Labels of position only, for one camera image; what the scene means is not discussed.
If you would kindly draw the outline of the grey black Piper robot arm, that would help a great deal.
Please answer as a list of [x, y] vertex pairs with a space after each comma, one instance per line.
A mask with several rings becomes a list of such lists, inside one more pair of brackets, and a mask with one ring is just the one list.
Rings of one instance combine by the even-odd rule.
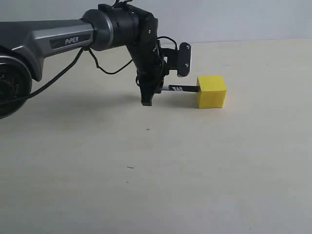
[[170, 70], [169, 49], [161, 48], [158, 20], [128, 0], [100, 4], [80, 19], [13, 21], [0, 24], [0, 116], [8, 117], [36, 95], [45, 58], [78, 49], [104, 51], [126, 46], [136, 66], [141, 102], [151, 105]]

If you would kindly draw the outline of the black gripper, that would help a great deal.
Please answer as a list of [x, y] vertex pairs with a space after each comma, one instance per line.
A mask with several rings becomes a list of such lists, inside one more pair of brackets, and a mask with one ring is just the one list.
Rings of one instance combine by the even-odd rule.
[[141, 92], [141, 104], [152, 106], [155, 94], [160, 94], [167, 62], [164, 60], [165, 48], [160, 41], [136, 42], [126, 45], [136, 67], [136, 84]]

